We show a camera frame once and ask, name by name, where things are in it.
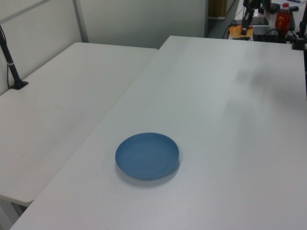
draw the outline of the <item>black stand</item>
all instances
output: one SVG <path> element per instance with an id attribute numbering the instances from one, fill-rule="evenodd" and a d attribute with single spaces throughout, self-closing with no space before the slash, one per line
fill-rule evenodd
<path id="1" fill-rule="evenodd" d="M 9 52 L 8 46 L 6 44 L 6 40 L 4 38 L 4 34 L 2 33 L 2 30 L 0 30 L 0 46 L 3 51 L 3 54 L 5 56 L 5 59 L 9 65 L 9 68 L 11 70 L 12 76 L 14 78 L 15 84 L 11 87 L 12 89 L 19 90 L 26 86 L 28 83 L 26 81 L 22 81 L 18 75 L 17 69 L 15 67 L 15 64 L 13 62 L 13 59 L 11 57 L 11 54 Z"/>
<path id="2" fill-rule="evenodd" d="M 298 37 L 295 35 L 287 36 L 287 41 L 292 43 L 292 49 L 305 50 L 305 44 L 307 44 L 307 37 L 305 37 L 305 30 L 307 26 L 307 5 L 305 7 L 303 20 L 299 24 Z"/>

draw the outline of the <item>black cable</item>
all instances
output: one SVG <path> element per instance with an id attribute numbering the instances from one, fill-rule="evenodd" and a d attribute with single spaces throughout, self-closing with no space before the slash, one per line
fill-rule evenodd
<path id="1" fill-rule="evenodd" d="M 6 41 L 5 33 L 4 33 L 4 31 L 3 31 L 2 27 L 1 27 L 1 25 L 0 25 L 0 30 L 1 30 L 1 33 L 3 34 L 4 40 Z"/>
<path id="2" fill-rule="evenodd" d="M 240 10 L 240 12 L 239 13 L 237 13 L 236 15 L 235 15 L 235 18 L 236 18 L 236 16 L 238 15 L 238 14 L 240 14 L 241 13 L 241 11 L 244 9 L 244 6 L 242 7 L 242 9 Z"/>
<path id="3" fill-rule="evenodd" d="M 225 37 L 225 33 L 226 33 L 227 29 L 228 29 L 228 28 L 230 28 L 230 26 L 231 26 L 231 25 L 229 25 L 229 26 L 227 26 L 227 27 L 226 27 L 225 32 L 224 32 L 224 34 L 223 34 L 223 38 L 222 38 L 222 39 L 224 39 L 224 37 Z"/>
<path id="4" fill-rule="evenodd" d="M 271 30 L 265 32 L 262 36 L 266 35 L 266 34 L 269 33 L 269 32 L 272 32 L 272 31 L 274 31 L 274 30 L 277 30 L 277 29 L 271 29 Z"/>
<path id="5" fill-rule="evenodd" d="M 10 87 L 10 84 L 9 84 L 9 65 L 7 65 L 6 81 L 7 81 L 7 83 L 8 83 L 8 87 L 9 87 L 9 89 L 10 89 L 11 87 Z"/>

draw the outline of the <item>table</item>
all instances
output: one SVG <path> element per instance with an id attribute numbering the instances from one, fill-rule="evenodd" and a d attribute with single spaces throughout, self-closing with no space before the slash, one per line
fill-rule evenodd
<path id="1" fill-rule="evenodd" d="M 235 17 L 235 20 L 241 20 L 242 17 L 243 17 L 243 10 L 241 13 L 240 10 L 242 9 L 243 7 L 243 1 L 244 0 L 240 0 L 239 4 L 238 4 L 238 8 L 237 8 L 237 11 L 236 11 L 236 17 Z M 299 31 L 299 23 L 300 21 L 302 21 L 303 19 L 303 15 L 304 15 L 304 10 L 305 10 L 305 6 L 306 4 L 301 4 L 299 5 L 299 11 L 295 11 L 293 12 L 293 17 L 294 17 L 294 21 L 295 21 L 295 31 Z M 254 13 L 254 17 L 263 17 L 264 15 L 263 14 L 259 14 L 258 13 L 258 10 L 255 10 L 255 13 Z M 269 25 L 254 25 L 254 26 L 269 26 L 269 27 L 275 27 L 275 21 L 276 21 L 276 13 L 274 14 L 270 14 L 268 17 L 268 22 L 269 22 Z"/>
<path id="2" fill-rule="evenodd" d="M 0 97 L 0 198 L 28 206 L 157 52 L 76 43 Z"/>
<path id="3" fill-rule="evenodd" d="M 142 132 L 171 137 L 179 168 L 122 173 Z M 306 137 L 303 52 L 171 36 L 12 230 L 304 230 Z"/>

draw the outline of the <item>orange object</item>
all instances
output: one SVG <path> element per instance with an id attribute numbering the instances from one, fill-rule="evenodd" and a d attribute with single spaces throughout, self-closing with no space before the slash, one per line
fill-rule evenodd
<path id="1" fill-rule="evenodd" d="M 254 34 L 254 27 L 250 27 L 246 33 L 246 35 L 242 35 L 242 26 L 231 26 L 229 29 L 230 35 L 232 38 L 240 38 L 240 37 L 252 37 Z"/>
<path id="2" fill-rule="evenodd" d="M 278 10 L 275 27 L 282 31 L 285 35 L 288 33 L 291 21 L 291 12 L 289 11 L 289 4 L 284 3 L 283 7 Z"/>

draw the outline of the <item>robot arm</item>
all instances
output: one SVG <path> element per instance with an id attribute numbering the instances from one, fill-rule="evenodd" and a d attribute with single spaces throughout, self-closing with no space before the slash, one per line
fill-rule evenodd
<path id="1" fill-rule="evenodd" d="M 244 0 L 243 6 L 246 7 L 246 11 L 242 20 L 242 35 L 246 35 L 251 20 L 253 19 L 255 9 L 260 7 L 261 2 L 262 0 Z"/>

